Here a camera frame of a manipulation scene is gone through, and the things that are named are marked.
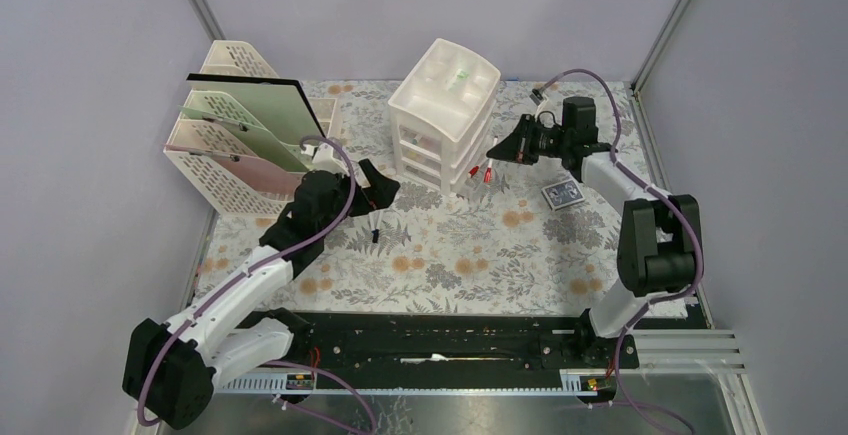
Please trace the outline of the red marker pen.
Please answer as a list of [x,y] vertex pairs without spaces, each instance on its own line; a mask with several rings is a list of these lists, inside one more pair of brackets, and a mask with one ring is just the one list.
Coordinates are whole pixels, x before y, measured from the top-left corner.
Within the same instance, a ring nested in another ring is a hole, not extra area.
[[483,176],[483,182],[489,184],[493,178],[493,160],[489,154],[486,154],[486,169]]

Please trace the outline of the white plastic drawer organizer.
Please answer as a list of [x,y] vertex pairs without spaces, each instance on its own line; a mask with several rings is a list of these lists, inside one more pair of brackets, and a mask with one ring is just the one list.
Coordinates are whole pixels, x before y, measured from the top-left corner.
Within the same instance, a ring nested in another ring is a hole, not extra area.
[[397,173],[444,195],[471,190],[493,145],[501,72],[476,52],[436,39],[388,100]]

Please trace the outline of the green clipboard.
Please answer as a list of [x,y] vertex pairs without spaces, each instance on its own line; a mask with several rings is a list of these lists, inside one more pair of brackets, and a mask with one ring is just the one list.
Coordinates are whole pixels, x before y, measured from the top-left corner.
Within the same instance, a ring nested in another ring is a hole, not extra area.
[[332,110],[313,107],[300,85],[235,82],[190,82],[191,91],[182,116],[216,123],[256,156],[291,173],[312,167],[302,154],[300,141],[307,135],[326,136]]

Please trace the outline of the pink clipboard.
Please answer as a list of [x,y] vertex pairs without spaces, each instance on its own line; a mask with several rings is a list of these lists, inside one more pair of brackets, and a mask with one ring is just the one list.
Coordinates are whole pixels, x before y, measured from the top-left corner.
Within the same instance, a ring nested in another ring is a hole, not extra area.
[[304,172],[289,172],[254,155],[166,145],[166,149],[192,156],[206,156],[240,179],[251,189],[267,197],[282,199],[294,194]]

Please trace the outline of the white binder folder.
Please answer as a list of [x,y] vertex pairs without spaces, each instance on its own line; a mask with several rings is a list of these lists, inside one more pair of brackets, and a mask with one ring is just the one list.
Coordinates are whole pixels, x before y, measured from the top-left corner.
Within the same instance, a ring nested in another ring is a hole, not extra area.
[[298,80],[190,73],[186,81],[196,90],[228,93],[283,143],[326,136]]

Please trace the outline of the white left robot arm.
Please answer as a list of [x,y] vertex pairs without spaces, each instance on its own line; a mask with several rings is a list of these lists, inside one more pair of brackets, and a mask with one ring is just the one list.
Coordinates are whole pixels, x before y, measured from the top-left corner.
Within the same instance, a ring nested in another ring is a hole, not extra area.
[[270,317],[238,326],[318,258],[341,222],[393,204],[399,182],[368,159],[359,167],[365,186],[346,173],[303,175],[277,221],[217,288],[162,323],[146,319],[134,328],[122,390],[136,401],[140,424],[185,428],[218,389],[240,376],[271,361],[296,366],[307,359],[308,336],[287,322]]

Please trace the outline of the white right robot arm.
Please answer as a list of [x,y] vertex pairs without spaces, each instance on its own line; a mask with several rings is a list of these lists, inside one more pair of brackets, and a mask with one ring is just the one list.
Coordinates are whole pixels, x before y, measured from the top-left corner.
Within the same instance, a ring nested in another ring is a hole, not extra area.
[[590,329],[573,341],[575,357],[589,367],[607,360],[611,338],[634,327],[651,306],[690,296],[704,272],[697,201],[641,179],[598,136],[594,100],[569,97],[561,122],[547,126],[539,116],[525,114],[487,153],[491,160],[520,165],[557,159],[620,215],[618,279],[588,310]]

